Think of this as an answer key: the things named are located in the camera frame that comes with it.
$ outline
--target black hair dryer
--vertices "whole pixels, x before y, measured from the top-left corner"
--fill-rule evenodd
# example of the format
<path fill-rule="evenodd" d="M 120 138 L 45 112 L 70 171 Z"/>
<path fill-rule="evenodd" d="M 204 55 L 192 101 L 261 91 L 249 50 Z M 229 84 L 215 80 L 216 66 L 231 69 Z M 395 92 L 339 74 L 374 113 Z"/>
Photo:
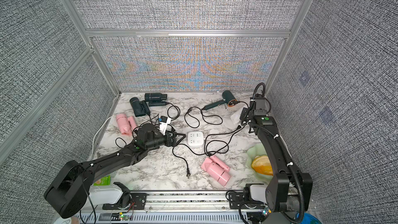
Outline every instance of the black hair dryer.
<path fill-rule="evenodd" d="M 159 107 L 167 105 L 167 94 L 162 93 L 146 93 L 145 101 L 150 107 Z"/>
<path fill-rule="evenodd" d="M 231 93 L 231 91 L 226 90 L 222 93 L 222 100 L 210 103 L 202 108 L 202 110 L 209 110 L 212 109 L 213 107 L 217 107 L 222 104 L 227 104 L 229 107 L 233 107 L 236 105 L 238 101 L 235 99 L 234 95 Z"/>

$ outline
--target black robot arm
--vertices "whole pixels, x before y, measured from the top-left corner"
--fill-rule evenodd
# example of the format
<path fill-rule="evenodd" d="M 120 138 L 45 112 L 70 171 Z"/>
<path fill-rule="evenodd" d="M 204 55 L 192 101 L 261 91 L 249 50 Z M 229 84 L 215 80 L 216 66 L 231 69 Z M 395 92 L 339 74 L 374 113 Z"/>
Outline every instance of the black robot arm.
<path fill-rule="evenodd" d="M 249 132 L 253 128 L 253 132 L 263 144 L 271 163 L 273 177 L 266 188 L 268 207 L 272 212 L 282 212 L 292 223 L 301 223 L 304 211 L 307 211 L 310 202 L 312 178 L 310 174 L 301 172 L 300 168 L 293 163 L 286 145 L 279 136 L 275 119 L 267 116 L 269 111 L 266 111 L 266 102 L 268 100 L 264 94 L 256 94 L 259 85 L 250 99 L 249 109 L 244 110 L 241 114 L 241 124 L 248 124 Z M 297 195 L 288 195 L 290 183 L 296 187 Z M 299 209 L 294 209 L 294 211 L 299 211 L 299 217 L 295 220 L 284 213 L 292 211 L 290 208 L 292 202 L 298 202 L 299 205 Z"/>
<path fill-rule="evenodd" d="M 162 145 L 176 146 L 185 134 L 166 131 L 162 135 L 152 124 L 144 124 L 133 141 L 117 152 L 96 160 L 78 163 L 67 162 L 44 193 L 44 198 L 62 218 L 76 214 L 86 203 L 93 182 L 126 166 L 136 164 L 148 151 Z"/>

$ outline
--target green packet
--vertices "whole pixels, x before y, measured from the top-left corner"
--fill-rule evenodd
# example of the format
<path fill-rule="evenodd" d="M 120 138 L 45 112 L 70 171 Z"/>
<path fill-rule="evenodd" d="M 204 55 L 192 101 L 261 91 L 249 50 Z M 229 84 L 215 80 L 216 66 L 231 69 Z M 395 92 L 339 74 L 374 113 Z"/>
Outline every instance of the green packet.
<path fill-rule="evenodd" d="M 105 185 L 111 185 L 111 176 L 108 175 L 106 177 L 102 177 L 99 181 L 101 181 L 100 183 L 97 183 L 98 181 L 96 181 L 94 183 L 95 186 L 105 186 Z"/>

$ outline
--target gray fabric wall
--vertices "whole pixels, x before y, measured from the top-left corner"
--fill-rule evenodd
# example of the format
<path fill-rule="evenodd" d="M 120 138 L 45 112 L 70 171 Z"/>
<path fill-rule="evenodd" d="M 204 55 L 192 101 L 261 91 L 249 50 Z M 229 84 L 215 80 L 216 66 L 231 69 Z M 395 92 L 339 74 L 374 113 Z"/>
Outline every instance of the gray fabric wall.
<path fill-rule="evenodd" d="M 88 28 L 290 29 L 301 0 L 73 0 Z"/>
<path fill-rule="evenodd" d="M 0 0 L 0 143 L 85 47 L 60 0 Z"/>
<path fill-rule="evenodd" d="M 269 92 L 325 224 L 397 222 L 397 29 L 397 0 L 314 0 Z"/>
<path fill-rule="evenodd" d="M 86 47 L 60 0 L 0 0 L 0 142 Z M 85 161 L 114 95 L 87 58 L 0 166 L 0 223 L 50 223 L 43 193 L 72 159 Z"/>
<path fill-rule="evenodd" d="M 264 80 L 283 38 L 95 37 L 123 91 L 252 90 Z"/>
<path fill-rule="evenodd" d="M 113 98 L 95 61 L 87 58 L 0 167 L 0 223 L 51 222 L 55 210 L 43 194 L 66 162 L 87 160 Z"/>

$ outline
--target power strip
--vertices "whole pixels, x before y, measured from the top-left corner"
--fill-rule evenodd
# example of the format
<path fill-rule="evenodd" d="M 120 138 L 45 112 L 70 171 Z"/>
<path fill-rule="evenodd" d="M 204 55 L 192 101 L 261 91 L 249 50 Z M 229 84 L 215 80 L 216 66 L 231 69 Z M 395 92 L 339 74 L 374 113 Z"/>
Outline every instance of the power strip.
<path fill-rule="evenodd" d="M 191 148 L 201 147 L 205 142 L 203 138 L 203 132 L 194 131 L 188 132 L 188 146 Z"/>

